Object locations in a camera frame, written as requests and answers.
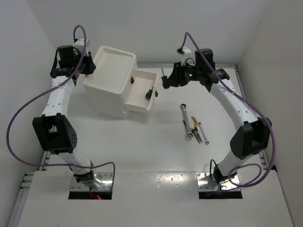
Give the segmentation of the green yellow stubby screwdriver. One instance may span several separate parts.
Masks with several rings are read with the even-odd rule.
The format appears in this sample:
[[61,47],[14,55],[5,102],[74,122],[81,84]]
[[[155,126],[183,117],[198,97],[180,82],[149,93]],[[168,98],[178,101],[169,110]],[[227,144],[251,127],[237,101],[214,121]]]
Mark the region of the green yellow stubby screwdriver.
[[169,86],[167,85],[167,76],[165,75],[163,68],[161,69],[161,71],[162,71],[162,77],[161,77],[162,86],[163,86],[164,89],[168,89]]

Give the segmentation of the white drawer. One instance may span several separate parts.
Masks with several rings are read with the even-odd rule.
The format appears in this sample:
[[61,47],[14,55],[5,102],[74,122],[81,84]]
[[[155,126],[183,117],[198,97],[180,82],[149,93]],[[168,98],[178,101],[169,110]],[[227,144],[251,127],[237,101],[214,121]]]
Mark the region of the white drawer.
[[[125,109],[128,111],[147,113],[152,107],[159,80],[158,72],[137,70],[133,76],[134,83],[131,84],[129,96],[125,102]],[[145,98],[145,94],[153,87],[150,100]]]

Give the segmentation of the green handled screwdriver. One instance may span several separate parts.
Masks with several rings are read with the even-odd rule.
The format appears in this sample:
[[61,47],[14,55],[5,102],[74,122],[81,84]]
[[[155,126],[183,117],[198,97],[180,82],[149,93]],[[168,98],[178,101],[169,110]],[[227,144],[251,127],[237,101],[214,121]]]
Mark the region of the green handled screwdriver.
[[145,98],[147,100],[150,100],[152,97],[152,93],[153,93],[153,87],[151,89],[149,89],[149,91],[145,94]]

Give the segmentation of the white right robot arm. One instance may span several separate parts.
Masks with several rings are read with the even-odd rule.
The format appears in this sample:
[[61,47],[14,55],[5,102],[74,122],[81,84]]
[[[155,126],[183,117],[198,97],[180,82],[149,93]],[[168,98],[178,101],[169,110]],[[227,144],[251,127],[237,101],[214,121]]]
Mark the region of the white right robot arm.
[[212,176],[216,183],[227,180],[254,155],[268,146],[271,121],[261,116],[245,102],[233,89],[230,76],[224,69],[216,69],[211,49],[199,49],[194,52],[192,64],[188,59],[192,51],[186,47],[178,49],[181,61],[174,63],[170,76],[163,76],[162,85],[183,87],[190,81],[198,81],[223,106],[231,118],[236,133],[230,140],[230,151],[215,165]]

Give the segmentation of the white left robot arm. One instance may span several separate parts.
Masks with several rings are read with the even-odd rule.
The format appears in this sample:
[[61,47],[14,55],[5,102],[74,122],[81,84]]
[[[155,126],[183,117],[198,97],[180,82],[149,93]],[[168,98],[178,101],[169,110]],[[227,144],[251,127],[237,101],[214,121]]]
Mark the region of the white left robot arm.
[[75,39],[74,44],[59,46],[50,72],[53,91],[41,116],[32,121],[44,151],[60,157],[73,172],[75,180],[97,190],[102,180],[97,178],[92,162],[76,149],[77,134],[67,119],[70,96],[80,74],[92,74],[96,69],[89,40]]

